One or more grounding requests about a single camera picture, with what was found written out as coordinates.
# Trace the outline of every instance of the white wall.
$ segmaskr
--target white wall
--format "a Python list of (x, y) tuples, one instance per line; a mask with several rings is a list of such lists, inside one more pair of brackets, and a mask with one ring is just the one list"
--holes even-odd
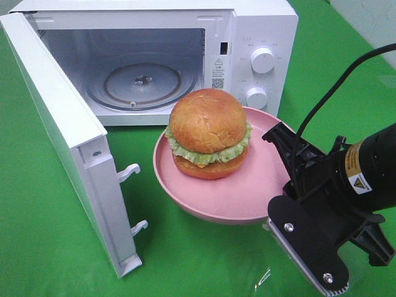
[[(373, 48), (396, 43), (396, 0), (330, 0), (331, 5)], [(396, 69), (396, 52), (384, 54)]]

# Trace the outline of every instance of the black cable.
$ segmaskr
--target black cable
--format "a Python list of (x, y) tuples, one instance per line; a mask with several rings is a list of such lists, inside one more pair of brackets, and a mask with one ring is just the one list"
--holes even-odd
[(296, 177), (296, 153), (297, 153), (297, 143), (303, 134), (305, 127), (308, 125), (309, 121), (313, 118), (313, 116), (317, 113), (317, 111), (326, 103), (326, 101), (334, 94), (334, 92), (341, 86), (342, 83), (347, 79), (347, 77), (355, 70), (361, 63), (365, 62), (368, 59), (371, 59), (380, 54), (387, 53), (389, 51), (396, 50), (396, 43), (392, 43), (390, 45), (385, 45), (380, 48), (376, 48), (368, 53), (360, 56), (356, 59), (340, 76), (340, 78), (335, 82), (333, 87), (323, 96), (323, 98), (317, 103), (317, 105), (308, 113), (305, 117), (304, 121), (301, 123), (300, 127), (297, 130), (295, 140), (293, 143), (293, 150), (291, 151), (291, 180), (293, 182), (296, 194), (298, 197), (301, 196), (301, 191), (299, 190), (298, 181)]

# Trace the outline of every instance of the screw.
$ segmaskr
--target screw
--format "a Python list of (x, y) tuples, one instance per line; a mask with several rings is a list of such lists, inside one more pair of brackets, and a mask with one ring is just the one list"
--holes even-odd
[(285, 223), (283, 227), (286, 230), (286, 232), (289, 232), (289, 233), (293, 232), (295, 229), (295, 227), (292, 223)]
[(323, 274), (323, 279), (326, 283), (333, 283), (334, 281), (333, 275), (331, 275), (331, 273)]

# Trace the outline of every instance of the microwave door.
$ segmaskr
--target microwave door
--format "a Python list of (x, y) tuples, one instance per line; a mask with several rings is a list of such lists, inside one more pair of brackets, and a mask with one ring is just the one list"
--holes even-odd
[(21, 13), (0, 17), (30, 94), (76, 193), (118, 277), (142, 264), (120, 182), (139, 166), (117, 173), (106, 130)]

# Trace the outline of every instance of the microwave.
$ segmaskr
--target microwave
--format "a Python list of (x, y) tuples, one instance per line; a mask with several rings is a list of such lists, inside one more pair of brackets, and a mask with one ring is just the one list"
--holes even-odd
[(298, 16), (286, 0), (23, 0), (0, 17), (44, 127), (118, 277), (142, 264), (105, 126), (166, 125), (201, 88), (277, 115)]

